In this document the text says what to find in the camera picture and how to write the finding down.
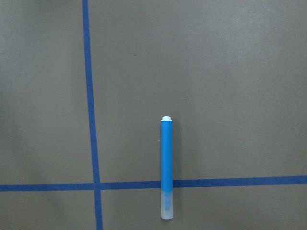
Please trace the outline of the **blue highlighter pen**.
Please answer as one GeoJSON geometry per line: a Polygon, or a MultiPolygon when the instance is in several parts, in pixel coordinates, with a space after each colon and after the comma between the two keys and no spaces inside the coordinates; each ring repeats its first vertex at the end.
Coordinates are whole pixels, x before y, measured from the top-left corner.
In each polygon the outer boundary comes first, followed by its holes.
{"type": "Polygon", "coordinates": [[[173,121],[163,116],[160,126],[161,150],[161,218],[173,218],[173,121]]]}

